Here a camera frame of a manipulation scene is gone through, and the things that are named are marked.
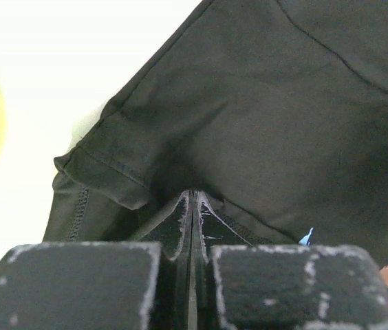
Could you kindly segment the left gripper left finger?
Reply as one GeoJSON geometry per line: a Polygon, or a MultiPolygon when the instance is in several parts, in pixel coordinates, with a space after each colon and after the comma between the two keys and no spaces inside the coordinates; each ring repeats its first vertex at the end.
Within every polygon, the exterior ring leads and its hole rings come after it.
{"type": "Polygon", "coordinates": [[[188,329],[193,195],[123,242],[18,245],[0,260],[0,329],[188,329]]]}

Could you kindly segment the black printed t shirt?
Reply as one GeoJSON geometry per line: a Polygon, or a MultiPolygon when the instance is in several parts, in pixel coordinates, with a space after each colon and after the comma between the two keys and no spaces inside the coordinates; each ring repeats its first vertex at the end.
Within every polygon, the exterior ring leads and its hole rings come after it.
{"type": "Polygon", "coordinates": [[[388,284],[388,1],[203,1],[54,163],[47,241],[202,191],[248,242],[357,245],[388,284]]]}

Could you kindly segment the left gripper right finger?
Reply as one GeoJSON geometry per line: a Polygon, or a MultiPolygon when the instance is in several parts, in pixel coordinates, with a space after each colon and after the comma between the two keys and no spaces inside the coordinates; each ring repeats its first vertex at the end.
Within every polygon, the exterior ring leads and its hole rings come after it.
{"type": "Polygon", "coordinates": [[[388,329],[388,287],[351,246],[259,245],[193,196],[199,329],[388,329]]]}

